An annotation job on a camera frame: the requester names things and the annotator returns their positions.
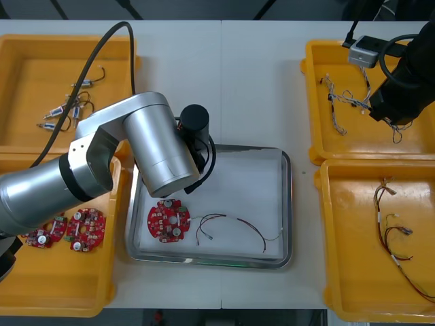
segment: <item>round circuit board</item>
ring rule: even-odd
[[[104,239],[106,220],[98,209],[79,209],[70,219],[65,240],[71,242],[70,249],[89,252]]]
[[[63,237],[67,229],[68,219],[64,216],[56,216],[50,222],[44,224],[41,228],[36,229],[28,234],[23,234],[22,238],[26,239],[26,245],[35,248],[50,248],[53,242],[58,242]]]
[[[160,242],[177,242],[184,239],[190,228],[190,215],[180,200],[161,200],[148,213],[148,230]]]

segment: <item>connector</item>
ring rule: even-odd
[[[46,122],[45,124],[37,124],[37,126],[45,130],[53,131],[54,127],[56,127],[56,124],[49,124]]]
[[[401,228],[400,231],[402,231],[402,233],[406,234],[407,236],[413,233],[413,231],[410,228]]]
[[[93,82],[90,79],[85,79],[80,86],[80,88],[91,88],[93,86]]]
[[[53,110],[51,110],[48,114],[46,114],[43,119],[44,120],[48,120],[51,119],[52,117],[57,117],[58,115],[61,115],[63,113],[63,109],[65,107],[65,104],[62,104],[60,107],[57,107]]]

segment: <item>electronic component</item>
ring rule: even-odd
[[[44,115],[43,119],[44,120],[48,120],[51,119],[52,117],[57,117],[58,115],[61,115],[63,113],[63,109],[65,107],[65,104],[62,104],[61,106],[50,110],[50,112],[46,115]]]
[[[56,127],[56,124],[51,124],[49,122],[46,122],[45,124],[36,124],[36,126],[45,130],[53,131],[54,127]]]
[[[360,47],[360,42],[364,44],[367,36],[361,36],[352,46],[349,48],[349,63],[353,63],[364,68],[374,68],[378,61],[379,53]]]
[[[89,252],[103,241],[105,225],[99,210],[79,209],[68,223],[65,240],[71,242],[71,250]]]
[[[81,110],[84,108],[83,104],[77,104],[73,108],[73,121],[74,121],[74,128],[77,128],[77,124],[80,121],[81,118]]]
[[[80,85],[80,88],[91,88],[94,86],[95,82],[99,82],[100,80],[103,80],[106,78],[106,70],[102,66],[98,66],[103,71],[103,76],[100,78],[91,80],[91,79],[84,79],[82,82],[82,85]]]
[[[180,200],[161,200],[148,213],[148,230],[162,243],[184,239],[190,228],[190,215]]]
[[[53,242],[58,242],[63,237],[68,225],[68,219],[64,216],[56,216],[51,222],[35,231],[23,234],[26,244],[36,248],[50,248]]]

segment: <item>white table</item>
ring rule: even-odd
[[[102,35],[114,22],[0,21],[0,34]],[[139,90],[163,93],[175,114],[204,105],[217,143],[279,147],[292,160],[294,252],[277,271],[133,261],[117,243],[110,308],[324,308],[323,233],[313,186],[305,80],[310,39],[342,39],[348,22],[132,22]],[[422,22],[360,23],[355,37],[418,33]]]

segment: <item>orange tray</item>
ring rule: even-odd
[[[51,132],[36,124],[65,102],[99,40],[97,36],[0,37],[0,153],[41,152]],[[129,44],[128,37],[112,37],[89,70],[89,79],[102,76],[99,65],[106,70],[104,80],[82,89],[89,91],[96,110],[131,96]],[[82,118],[91,112],[87,105]],[[74,132],[73,127],[61,132],[50,153],[68,152]]]
[[[36,157],[0,154],[0,174],[28,168]],[[127,176],[117,158],[111,161],[111,170],[114,188],[110,193],[65,213],[70,219],[79,208],[102,211],[106,217],[103,244],[90,253],[70,250],[70,242],[63,239],[49,249],[24,244],[14,268],[0,282],[0,315],[90,317],[113,299],[114,225]]]
[[[341,44],[342,41],[310,41],[306,46],[307,57],[301,62],[309,103],[312,163],[320,165],[330,158],[435,160],[435,105],[426,108],[413,126],[402,132],[399,144],[393,143],[393,131],[385,122],[376,122],[368,111],[362,115],[359,109],[338,101],[335,101],[337,122],[347,134],[342,136],[334,129],[328,88],[319,83],[320,79],[329,73],[336,94],[348,89],[360,100],[367,94],[363,75],[356,65],[347,62],[349,50]],[[398,62],[397,58],[386,60],[390,70]],[[373,93],[385,76],[379,66],[366,72]]]
[[[410,236],[392,234],[394,252],[413,255],[405,272],[435,295],[435,162],[327,160],[315,174],[325,232],[325,304],[345,321],[435,323],[435,304],[423,299],[383,249],[373,196],[383,177],[397,191],[381,201],[382,230],[403,225]]]

